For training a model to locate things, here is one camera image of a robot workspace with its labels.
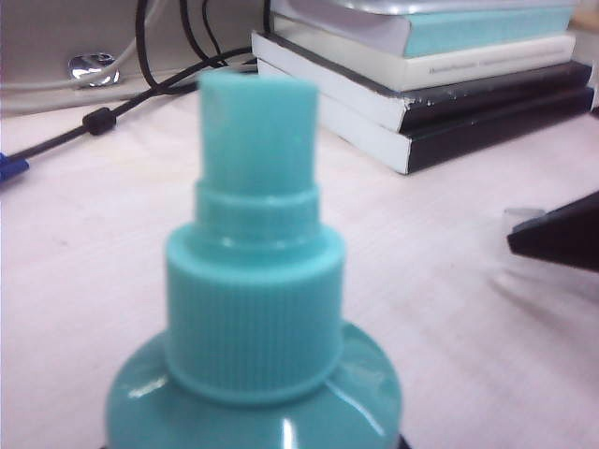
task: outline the desk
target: desk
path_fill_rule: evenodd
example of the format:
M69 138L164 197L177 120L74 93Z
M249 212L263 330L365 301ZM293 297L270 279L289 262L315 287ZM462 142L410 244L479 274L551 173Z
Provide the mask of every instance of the desk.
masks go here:
M6 119L14 152L94 108ZM197 98L32 160L2 197L5 449L97 449L104 398L165 325L163 246L192 216ZM318 133L322 215L346 238L344 315L402 380L415 449L599 447L599 276L510 255L504 209L599 189L584 116L404 177Z

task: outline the stack of books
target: stack of books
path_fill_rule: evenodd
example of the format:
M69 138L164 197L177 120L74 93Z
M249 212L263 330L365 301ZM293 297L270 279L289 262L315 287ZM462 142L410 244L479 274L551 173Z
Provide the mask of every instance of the stack of books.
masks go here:
M574 3L272 0L252 42L260 74L316 83L320 122L407 174L591 109Z

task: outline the teal spray bottle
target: teal spray bottle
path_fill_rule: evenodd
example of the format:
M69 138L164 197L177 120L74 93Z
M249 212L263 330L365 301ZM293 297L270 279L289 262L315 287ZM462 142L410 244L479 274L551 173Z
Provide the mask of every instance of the teal spray bottle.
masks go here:
M125 363L109 449L394 449L401 391L341 318L343 241L318 216L315 87L201 77L196 219L167 244L168 329Z

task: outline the teal plastic cap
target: teal plastic cap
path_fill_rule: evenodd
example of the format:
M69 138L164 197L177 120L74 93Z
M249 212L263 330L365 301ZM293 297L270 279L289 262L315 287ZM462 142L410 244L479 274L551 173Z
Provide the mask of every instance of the teal plastic cap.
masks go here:
M200 82L196 220L167 247L168 367L214 400L290 399L343 349L343 242L320 224L314 185L317 91L216 72Z
M197 218L231 239L303 239L318 227L316 89L285 78L201 78L204 178Z

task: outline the black cable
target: black cable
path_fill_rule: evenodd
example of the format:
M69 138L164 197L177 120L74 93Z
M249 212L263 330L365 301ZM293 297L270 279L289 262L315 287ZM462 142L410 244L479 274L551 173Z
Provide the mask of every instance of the black cable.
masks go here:
M202 2L202 21L204 22L204 28L206 28L206 33L208 33L208 37L210 38L211 43L214 46L214 49L216 50L216 54L221 54L221 48L218 45L218 40L216 40L216 37L214 36L214 33L212 32L212 27L210 26L210 22L208 20L208 2L210 0L204 0Z
M176 84L184 80L190 75L193 75L199 70L207 68L215 63L218 63L219 61L223 61L225 59L232 58L233 56L239 56L251 52L251 47L243 47L240 49L225 51L220 55L217 54L216 56L206 59L206 61L201 61L197 64L190 65L185 70L182 70L181 72L173 75L172 77L167 78L166 80L158 83L158 87L161 89L170 87L173 84ZM190 82L188 84L184 84L183 86L179 86L179 90L182 94L188 94L190 92L193 92L195 89L197 89L197 84L195 82ZM115 109L97 109L83 118L82 126L78 126L70 131L61 134L60 136L46 140L33 147L21 150L20 152L15 152L7 156L7 159L9 162L28 159L30 157L42 154L43 152L47 152L52 148L62 145L63 143L67 143L68 141L73 140L74 138L78 138L79 136L83 136L87 133L93 135L104 134L106 131L114 127L114 125L116 124L117 117L120 117L121 115L125 114L126 112L138 106L139 104L143 103L147 99L157 95L160 95L159 89L151 87L150 89L140 94L137 94L133 98L125 101L121 106L118 106Z
M262 8L262 28L264 34L269 35L272 30L270 29L270 0L264 0L264 7Z
M141 75L151 88L154 88L159 94L176 95L184 94L186 91L181 86L168 87L161 86L153 77L148 60L148 50L146 48L146 11L148 9L148 0L138 0L138 5L135 11L135 40L138 50L139 68Z
M185 37L187 38L187 42L192 50L196 53L196 55L202 61L208 59L208 55L204 52L204 50L199 46L196 40L196 36L194 35L194 31L191 27L191 23L189 21L189 7L187 5L187 0L179 0L179 13L181 15L181 25L183 27L183 31L185 32Z
M22 150L20 152L11 154L10 156L7 156L7 159L9 162L14 162L21 159L29 159L30 157L37 156L38 154L42 154L47 150L62 145L63 143L67 143L73 140L74 138L83 136L86 133L87 129L85 129L85 126L78 126L77 128L71 129L70 131L66 131L60 136L50 138L45 142L38 143L37 145L34 145L33 147L30 147L26 150Z
M158 82L152 75L152 71L150 69L150 65L148 62L148 53L145 45L145 16L146 9L148 6L148 0L138 0L138 6L136 8L136 44L138 48L138 58L139 65L141 68L141 72L150 85L150 89L135 95L133 98L124 102L121 106L115 109L108 108L100 108L95 110L94 112L83 117L83 125L78 126L76 128L71 129L55 138L50 138L44 142L41 142L33 147L27 148L25 150L21 150L20 152L15 152L9 156L7 156L7 160L9 162L18 161L28 159L52 148L55 148L59 145L67 143L74 138L83 136L87 133L93 135L100 135L105 133L106 131L112 129L112 127L116 124L116 118L125 114L129 110L135 108L139 104L143 103L149 98L153 96L157 96L160 94L187 94L193 92L197 85L194 82L190 82L183 86L177 86L173 88L173 84L176 84L190 75L198 72L199 70L206 68L208 66L218 67L221 66L221 62L224 62L226 59L231 58L233 56L238 56L245 53L251 53L251 47L243 47L240 49L235 49L232 51L226 51L224 53L217 54L213 57L208 57L206 53L204 53L199 45L197 45L197 49L199 49L198 56L202 59L200 63L191 65L187 67L185 70L173 75L172 77ZM187 2L186 0L180 0L180 7L182 9L182 23L183 28L187 28L186 35L189 33L188 41L190 45L192 41L196 42L193 31L191 30L191 25L189 23L189 14L187 10ZM264 33L268 34L271 32L270 29L270 0L264 0L264 7L262 9L262 21L264 27ZM246 61L244 64L251 64L255 59Z

